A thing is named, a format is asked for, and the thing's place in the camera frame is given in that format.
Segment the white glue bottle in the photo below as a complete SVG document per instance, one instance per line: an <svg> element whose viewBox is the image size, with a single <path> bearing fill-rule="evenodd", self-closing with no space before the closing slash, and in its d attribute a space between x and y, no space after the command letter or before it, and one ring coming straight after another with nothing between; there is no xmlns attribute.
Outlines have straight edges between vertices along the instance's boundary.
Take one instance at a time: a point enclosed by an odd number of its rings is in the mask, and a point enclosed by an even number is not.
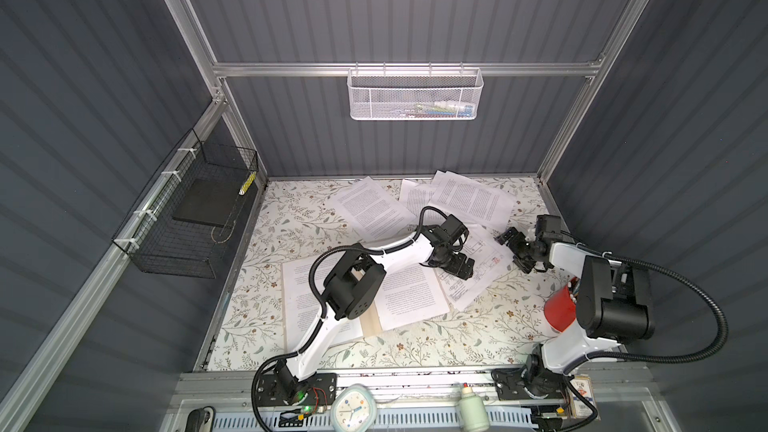
<svg viewBox="0 0 768 432"><path fill-rule="evenodd" d="M461 386L456 407L462 431L485 432L490 429L490 420L483 399L467 383Z"/></svg>

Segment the floral table mat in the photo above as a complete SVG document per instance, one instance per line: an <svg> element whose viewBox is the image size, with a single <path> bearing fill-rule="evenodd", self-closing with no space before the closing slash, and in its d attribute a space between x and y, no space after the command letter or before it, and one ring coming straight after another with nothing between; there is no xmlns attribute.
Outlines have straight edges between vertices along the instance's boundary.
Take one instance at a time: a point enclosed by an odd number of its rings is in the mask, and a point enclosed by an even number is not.
<svg viewBox="0 0 768 432"><path fill-rule="evenodd" d="M206 371L256 370L283 352L282 266L358 241L329 198L349 180L273 181L266 190ZM543 306L568 277L559 270L521 272L504 264L500 278L462 311L333 347L330 369L408 368L522 363L556 332Z"/></svg>

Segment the red pen cup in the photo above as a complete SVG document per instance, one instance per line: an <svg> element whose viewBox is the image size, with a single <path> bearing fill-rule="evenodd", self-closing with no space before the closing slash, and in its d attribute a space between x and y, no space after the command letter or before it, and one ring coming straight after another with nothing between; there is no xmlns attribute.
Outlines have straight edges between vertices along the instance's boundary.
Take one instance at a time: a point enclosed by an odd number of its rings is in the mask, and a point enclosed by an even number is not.
<svg viewBox="0 0 768 432"><path fill-rule="evenodd" d="M544 304L545 319L557 332L564 332L576 320L578 284L579 280L572 278Z"/></svg>

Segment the beige paper folder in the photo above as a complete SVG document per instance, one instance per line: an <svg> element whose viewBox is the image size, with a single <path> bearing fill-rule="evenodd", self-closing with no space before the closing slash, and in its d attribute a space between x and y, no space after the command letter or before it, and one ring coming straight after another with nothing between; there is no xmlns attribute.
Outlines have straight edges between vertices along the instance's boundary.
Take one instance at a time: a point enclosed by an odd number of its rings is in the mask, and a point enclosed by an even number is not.
<svg viewBox="0 0 768 432"><path fill-rule="evenodd" d="M371 306L361 315L361 317L357 319L360 321L363 337L371 337L385 332L382 330L379 324L378 313L375 307L375 299Z"/></svg>

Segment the white alarm clock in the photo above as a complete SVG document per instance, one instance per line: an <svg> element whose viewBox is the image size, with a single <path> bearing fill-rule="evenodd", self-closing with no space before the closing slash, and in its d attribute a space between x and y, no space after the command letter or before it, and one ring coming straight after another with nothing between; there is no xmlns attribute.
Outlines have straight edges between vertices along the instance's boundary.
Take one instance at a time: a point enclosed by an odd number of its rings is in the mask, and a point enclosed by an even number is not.
<svg viewBox="0 0 768 432"><path fill-rule="evenodd" d="M370 390L355 384L344 389L335 399L331 423L336 432L364 432L371 429L377 419L378 406Z"/></svg>

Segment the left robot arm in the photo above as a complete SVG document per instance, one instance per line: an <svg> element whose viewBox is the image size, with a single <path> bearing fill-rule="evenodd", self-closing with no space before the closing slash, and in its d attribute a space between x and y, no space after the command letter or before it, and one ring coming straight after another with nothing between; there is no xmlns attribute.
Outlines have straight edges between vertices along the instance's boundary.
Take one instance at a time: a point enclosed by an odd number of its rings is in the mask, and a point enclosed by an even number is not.
<svg viewBox="0 0 768 432"><path fill-rule="evenodd" d="M463 252L470 231L459 218L425 206L410 235L378 245L357 242L321 253L311 263L308 286L319 305L314 326L293 350L266 359L254 374L250 400L258 426L271 429L260 411L258 386L266 375L276 379L295 411L317 375L319 362L340 329L374 304L387 273L399 266L438 268L462 280L473 276L474 260Z"/></svg>

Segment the yellow marker in basket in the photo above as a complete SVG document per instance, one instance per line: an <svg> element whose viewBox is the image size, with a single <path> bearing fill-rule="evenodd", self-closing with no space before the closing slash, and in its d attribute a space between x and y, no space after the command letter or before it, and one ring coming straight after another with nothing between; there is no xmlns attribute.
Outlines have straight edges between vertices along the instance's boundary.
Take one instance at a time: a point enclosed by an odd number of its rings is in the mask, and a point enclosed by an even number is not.
<svg viewBox="0 0 768 432"><path fill-rule="evenodd" d="M248 189L254 183L256 177L257 177L257 173L256 172L252 172L252 173L249 174L249 176L242 183L242 185L241 185L241 187L239 189L239 195L240 196L243 196L243 195L245 195L248 192Z"/></svg>

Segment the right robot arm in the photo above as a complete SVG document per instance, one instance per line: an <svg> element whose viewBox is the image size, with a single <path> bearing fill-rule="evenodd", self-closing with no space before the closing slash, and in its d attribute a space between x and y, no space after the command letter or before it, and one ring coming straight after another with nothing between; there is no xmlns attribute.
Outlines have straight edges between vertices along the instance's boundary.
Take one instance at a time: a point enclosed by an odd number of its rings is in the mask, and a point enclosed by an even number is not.
<svg viewBox="0 0 768 432"><path fill-rule="evenodd" d="M564 311L549 311L545 315L558 336L534 349L518 380L534 399L564 389L572 372L590 361L692 363L713 356L726 344L729 326L725 313L701 287L669 268L593 250L564 230L556 215L538 216L532 239L510 227L496 240L512 252L514 264L524 273L559 268L571 277L570 284L550 299L565 302ZM647 340L655 332L650 277L653 272L688 288L706 304L716 323L715 337L707 346L677 355L619 351L620 345Z"/></svg>

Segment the technical drawing paper sheet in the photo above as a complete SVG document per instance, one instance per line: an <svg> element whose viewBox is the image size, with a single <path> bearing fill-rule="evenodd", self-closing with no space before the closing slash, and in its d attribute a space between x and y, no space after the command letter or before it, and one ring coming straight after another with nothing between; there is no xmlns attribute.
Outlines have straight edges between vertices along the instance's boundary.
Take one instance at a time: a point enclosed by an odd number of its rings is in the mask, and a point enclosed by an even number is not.
<svg viewBox="0 0 768 432"><path fill-rule="evenodd" d="M484 227L470 224L468 229L469 238L462 252L475 261L473 276L462 280L441 269L437 272L446 299L457 311L470 306L513 262L513 253L497 243Z"/></svg>

